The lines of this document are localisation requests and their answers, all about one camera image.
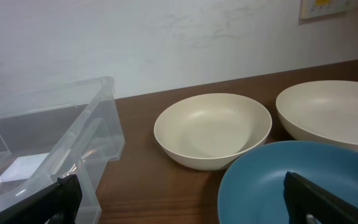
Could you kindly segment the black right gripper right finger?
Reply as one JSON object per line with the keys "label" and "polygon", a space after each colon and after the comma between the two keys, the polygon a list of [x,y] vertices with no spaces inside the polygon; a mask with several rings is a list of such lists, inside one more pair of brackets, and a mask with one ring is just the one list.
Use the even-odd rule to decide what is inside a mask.
{"label": "black right gripper right finger", "polygon": [[283,196],[289,223],[358,224],[358,208],[303,176],[287,172]]}

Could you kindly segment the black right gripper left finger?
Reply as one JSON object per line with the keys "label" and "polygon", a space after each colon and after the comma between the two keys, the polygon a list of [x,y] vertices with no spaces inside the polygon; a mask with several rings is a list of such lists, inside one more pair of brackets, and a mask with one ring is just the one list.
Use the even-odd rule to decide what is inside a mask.
{"label": "black right gripper left finger", "polygon": [[0,212],[0,224],[75,224],[82,200],[77,175],[55,183]]}

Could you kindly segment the blue bowl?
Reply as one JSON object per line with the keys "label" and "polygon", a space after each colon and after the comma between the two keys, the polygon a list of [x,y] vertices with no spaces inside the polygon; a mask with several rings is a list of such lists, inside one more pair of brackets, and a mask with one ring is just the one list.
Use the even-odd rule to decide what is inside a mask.
{"label": "blue bowl", "polygon": [[241,155],[218,193],[220,223],[288,223],[283,196],[295,172],[358,208],[358,152],[310,141],[280,141]]}

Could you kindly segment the cream bowl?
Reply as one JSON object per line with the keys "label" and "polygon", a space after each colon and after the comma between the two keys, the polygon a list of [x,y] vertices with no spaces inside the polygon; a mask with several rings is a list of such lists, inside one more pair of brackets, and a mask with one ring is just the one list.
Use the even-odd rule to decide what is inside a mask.
{"label": "cream bowl", "polygon": [[358,151],[358,82],[297,84],[283,90],[275,105],[283,127],[296,140]]}
{"label": "cream bowl", "polygon": [[156,119],[154,136],[175,162],[196,170],[221,170],[265,144],[272,125],[270,112],[258,101],[209,93],[169,106]]}

